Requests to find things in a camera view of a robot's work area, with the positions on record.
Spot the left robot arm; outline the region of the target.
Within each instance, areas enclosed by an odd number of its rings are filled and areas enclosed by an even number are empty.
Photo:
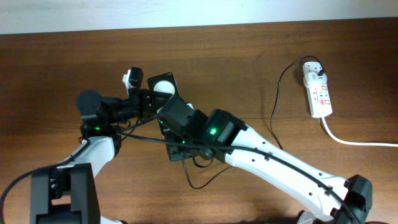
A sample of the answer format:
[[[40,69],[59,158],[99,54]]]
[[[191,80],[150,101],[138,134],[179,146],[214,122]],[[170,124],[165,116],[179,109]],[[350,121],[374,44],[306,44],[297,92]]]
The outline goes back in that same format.
[[[118,125],[133,118],[142,124],[178,94],[172,73],[149,78],[148,89],[141,87],[142,78],[142,70],[136,67],[124,74],[126,99],[101,96],[94,90],[79,94],[80,147],[58,164],[32,173],[31,223],[112,222],[101,215],[95,177],[119,153],[124,128]]]

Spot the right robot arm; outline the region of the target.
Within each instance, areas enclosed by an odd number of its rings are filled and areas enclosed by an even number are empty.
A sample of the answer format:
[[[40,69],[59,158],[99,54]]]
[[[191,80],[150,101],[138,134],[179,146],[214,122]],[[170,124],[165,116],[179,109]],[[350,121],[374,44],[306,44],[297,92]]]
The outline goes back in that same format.
[[[173,96],[157,119],[204,159],[217,159],[248,171],[300,202],[298,223],[365,223],[372,207],[368,179],[349,179],[316,169],[271,144],[225,110],[206,115]]]

